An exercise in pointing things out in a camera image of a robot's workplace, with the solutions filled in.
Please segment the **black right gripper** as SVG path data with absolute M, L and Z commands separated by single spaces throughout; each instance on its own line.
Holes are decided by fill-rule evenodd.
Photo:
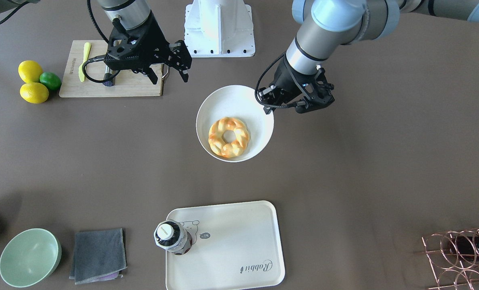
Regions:
M 125 31 L 130 31 L 132 29 L 126 30 L 122 25 L 120 18 L 114 18 L 114 27 L 118 29 L 119 32 L 125 33 Z M 182 80 L 187 83 L 189 79 L 188 70 L 191 67 L 192 57 L 188 51 L 188 48 L 183 40 L 178 40 L 173 44 L 170 44 L 164 37 L 160 26 L 158 25 L 153 13 L 149 13 L 145 22 L 139 25 L 136 28 L 147 28 L 148 29 L 148 38 L 151 39 L 151 42 L 154 46 L 154 56 L 156 58 L 155 64 L 166 64 L 169 67 L 175 68 Z M 150 66 L 147 68 L 147 77 L 153 85 L 157 84 L 158 81 L 158 71 L 161 70 L 160 66 Z

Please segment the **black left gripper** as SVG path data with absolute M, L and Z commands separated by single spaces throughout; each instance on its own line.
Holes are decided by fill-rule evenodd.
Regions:
M 259 90 L 259 103 L 263 106 L 263 110 L 266 114 L 270 114 L 276 108 L 293 107 L 296 109 L 298 101 L 303 97 L 302 92 L 295 82 L 295 74 L 297 71 L 291 68 L 286 56 L 279 56 L 273 61 L 261 74 L 260 79 L 263 79 L 264 75 L 278 61 L 280 61 L 280 63 L 274 74 L 272 83 L 267 86 L 267 88 L 262 87 Z M 321 66 L 318 65 L 312 74 L 315 74 L 318 68 L 321 68 Z

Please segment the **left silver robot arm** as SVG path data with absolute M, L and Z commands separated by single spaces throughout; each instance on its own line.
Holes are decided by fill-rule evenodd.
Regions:
M 333 84 L 321 64 L 340 45 L 392 33 L 403 13 L 479 22 L 479 0 L 295 0 L 292 14 L 301 27 L 277 59 L 273 81 L 255 88 L 266 114 L 291 108 L 302 114 L 330 106 Z

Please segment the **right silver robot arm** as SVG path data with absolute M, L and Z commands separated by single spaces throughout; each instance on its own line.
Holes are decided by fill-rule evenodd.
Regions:
M 184 82 L 189 79 L 188 70 L 192 57 L 183 40 L 170 44 L 158 25 L 149 4 L 145 0 L 100 0 L 99 5 L 112 21 L 114 29 L 109 36 L 105 55 L 85 61 L 83 75 L 95 83 L 111 81 L 123 70 L 131 70 L 149 77 L 157 84 L 157 76 L 152 64 L 166 64 L 175 68 Z M 86 72 L 88 64 L 103 61 L 115 73 L 106 75 L 103 80 L 93 79 Z

